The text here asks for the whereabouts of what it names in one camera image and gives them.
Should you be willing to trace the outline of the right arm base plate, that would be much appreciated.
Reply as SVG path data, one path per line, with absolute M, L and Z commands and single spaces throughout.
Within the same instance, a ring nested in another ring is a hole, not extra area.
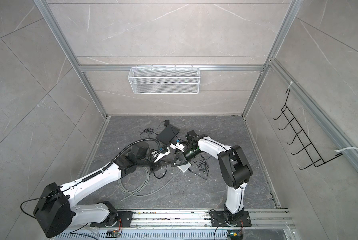
M 209 211 L 213 227 L 251 227 L 251 218 L 248 211 L 242 210 L 231 214 L 228 210 Z

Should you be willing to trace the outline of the black power adapter with cord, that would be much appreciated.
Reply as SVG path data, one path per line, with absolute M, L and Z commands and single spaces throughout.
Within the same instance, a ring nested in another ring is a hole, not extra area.
M 154 132 L 155 130 L 158 130 L 162 125 L 167 127 L 169 124 L 170 124 L 170 120 L 165 120 L 165 121 L 161 122 L 156 128 L 148 127 L 146 129 L 140 130 L 138 132 L 140 133 L 140 135 L 142 135 L 142 134 L 148 134 L 148 135 L 155 134 L 156 135 L 156 133 Z

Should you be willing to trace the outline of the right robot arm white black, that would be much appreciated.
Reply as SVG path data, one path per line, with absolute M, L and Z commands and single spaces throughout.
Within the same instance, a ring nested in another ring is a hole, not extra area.
M 227 200 L 224 205 L 224 223 L 236 225 L 244 217 L 244 193 L 253 174 L 252 168 L 243 149 L 238 146 L 228 146 L 213 140 L 207 135 L 198 136 L 194 131 L 186 134 L 187 142 L 172 142 L 168 144 L 174 150 L 174 162 L 190 162 L 201 153 L 207 153 L 218 160 L 223 180 L 228 186 Z

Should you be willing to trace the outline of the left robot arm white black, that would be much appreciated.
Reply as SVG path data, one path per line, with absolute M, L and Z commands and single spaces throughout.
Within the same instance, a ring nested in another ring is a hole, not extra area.
M 119 222 L 117 209 L 108 201 L 80 205 L 85 197 L 102 187 L 120 180 L 137 167 L 158 166 L 158 161 L 171 153 L 156 139 L 135 141 L 120 151 L 107 165 L 75 181 L 47 185 L 31 214 L 48 238 L 55 237 L 71 226 L 98 224 L 112 227 Z

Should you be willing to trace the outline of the dark grey network switch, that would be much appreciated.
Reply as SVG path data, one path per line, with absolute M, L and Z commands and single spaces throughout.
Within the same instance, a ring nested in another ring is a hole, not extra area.
M 168 125 L 165 129 L 156 136 L 156 139 L 166 146 L 172 144 L 172 140 L 177 138 L 180 133 L 180 129 L 173 125 Z

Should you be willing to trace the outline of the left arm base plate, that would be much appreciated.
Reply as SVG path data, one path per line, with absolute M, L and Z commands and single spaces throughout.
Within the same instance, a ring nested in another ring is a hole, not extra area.
M 91 223 L 91 227 L 98 228 L 129 228 L 132 221 L 133 212 L 110 213 L 102 223 Z

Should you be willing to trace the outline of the white rectangular box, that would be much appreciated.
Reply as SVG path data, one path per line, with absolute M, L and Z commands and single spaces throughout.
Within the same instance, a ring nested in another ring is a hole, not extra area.
M 179 168 L 183 173 L 185 173 L 191 166 L 192 166 L 191 163 L 187 163 L 187 164 L 185 164 L 185 165 L 178 166 L 178 168 Z

